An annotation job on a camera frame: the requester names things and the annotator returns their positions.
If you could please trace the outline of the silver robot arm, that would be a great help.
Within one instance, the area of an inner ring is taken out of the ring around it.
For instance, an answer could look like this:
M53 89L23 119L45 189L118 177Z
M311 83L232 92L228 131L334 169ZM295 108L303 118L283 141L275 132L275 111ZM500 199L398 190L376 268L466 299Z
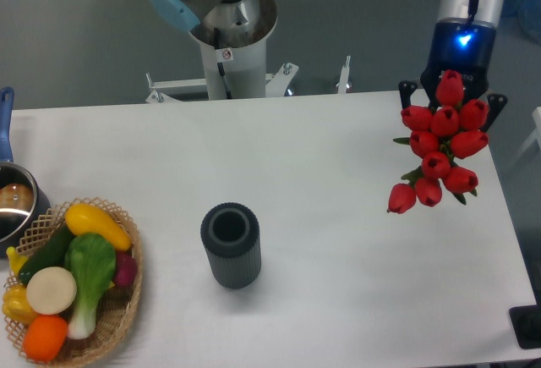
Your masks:
M488 93L487 73L504 0L440 0L426 68L417 80L398 84L401 104L409 106L417 89L425 90L429 107L437 107L436 86L447 69L462 75L464 101L481 98L489 104L481 128L489 130L507 103L507 97Z

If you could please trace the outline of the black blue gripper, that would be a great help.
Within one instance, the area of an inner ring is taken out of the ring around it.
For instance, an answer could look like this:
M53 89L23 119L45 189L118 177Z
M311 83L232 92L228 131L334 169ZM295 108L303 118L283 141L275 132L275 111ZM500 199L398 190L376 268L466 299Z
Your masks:
M454 70L462 75L466 102L481 97L488 90L487 74L495 37L495 29L482 25L439 22L435 26L428 63L420 76L420 83L431 107L440 105L436 99L436 89L447 70ZM411 98L417 88L418 80L401 80L398 83L402 109L412 105ZM481 131L489 131L507 102L506 95L487 95L489 112Z

